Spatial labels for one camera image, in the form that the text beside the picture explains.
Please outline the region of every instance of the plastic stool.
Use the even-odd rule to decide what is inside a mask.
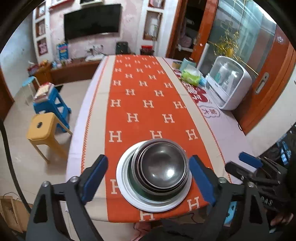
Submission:
[[[71,109],[67,107],[56,88],[52,89],[48,96],[48,100],[41,103],[34,102],[33,107],[36,114],[39,114],[41,111],[45,111],[45,113],[54,113],[58,119],[69,129],[69,124],[66,121],[66,117],[68,116],[68,113],[71,113]],[[62,113],[59,111],[59,107],[63,107]],[[66,130],[62,128],[60,124],[58,124],[58,127],[60,127],[63,132],[66,132]]]
[[[63,159],[67,159],[66,151],[54,137],[57,124],[60,124],[63,129],[72,135],[72,132],[55,116],[54,113],[35,115],[32,118],[27,132],[27,139],[47,163],[49,163],[49,160],[43,155],[37,145],[47,145]]]
[[[24,87],[29,86],[30,91],[31,91],[31,93],[32,93],[32,97],[34,98],[34,95],[35,95],[35,94],[34,94],[34,91],[33,91],[32,88],[31,88],[31,83],[32,83],[34,80],[36,81],[37,85],[40,86],[40,84],[39,84],[39,82],[38,82],[38,80],[37,80],[37,78],[36,78],[35,76],[30,76],[29,78],[27,78],[27,79],[22,83],[22,93],[24,94],[24,97],[25,97],[25,100],[26,100],[27,105],[29,105],[29,103],[28,103],[28,101],[27,101],[27,97],[26,97],[25,92],[24,92]]]

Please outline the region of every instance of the pink wall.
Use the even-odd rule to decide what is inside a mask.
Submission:
[[[115,54],[118,41],[126,41],[132,52],[135,52],[138,27],[143,0],[105,0],[104,4],[118,4],[122,6],[120,32],[117,35],[91,35],[69,41],[69,57],[80,58],[89,55],[86,50],[103,45],[105,54]],[[64,40],[64,14],[80,9],[79,0],[54,9],[50,14],[50,29],[54,56],[56,45]]]

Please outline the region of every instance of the beige stripe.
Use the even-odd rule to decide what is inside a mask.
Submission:
[[[218,177],[225,177],[226,179],[229,180],[228,175],[224,169],[223,158],[222,158],[222,155],[220,154],[220,150],[217,146],[215,138],[213,137],[212,132],[209,129],[198,107],[196,106],[194,101],[191,99],[190,95],[187,93],[186,89],[183,87],[182,83],[176,77],[175,73],[173,72],[171,67],[166,63],[166,61],[160,57],[157,57],[156,59],[158,60],[158,62],[160,63],[160,65],[162,66],[162,68],[164,69],[164,71],[172,81],[172,83],[174,84],[176,90],[180,94],[182,101],[186,105],[186,108],[189,114],[191,115],[191,118],[205,145],[207,154],[211,160],[215,174]]]
[[[107,61],[89,122],[84,164],[85,168],[91,166],[100,154],[105,153],[106,113],[115,56],[109,56]],[[108,220],[105,177],[103,178],[93,201],[86,205],[86,209],[92,219],[103,221]]]

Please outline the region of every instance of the dining table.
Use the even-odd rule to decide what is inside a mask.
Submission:
[[[208,203],[192,178],[190,190],[176,207],[147,212],[131,205],[116,181],[120,157],[132,145],[165,138],[179,144],[187,158],[198,155],[218,177],[240,184],[224,167],[241,162],[239,153],[252,149],[230,111],[220,110],[202,86],[180,80],[173,59],[146,55],[106,56],[84,97],[69,149],[66,181],[80,176],[100,154],[108,170],[93,200],[86,204],[91,219],[109,222],[153,221],[182,215]]]

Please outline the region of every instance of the stacked bowls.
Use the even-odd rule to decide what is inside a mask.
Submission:
[[[164,201],[185,186],[189,165],[184,150],[167,139],[146,141],[134,152],[128,166],[128,179],[142,197]]]

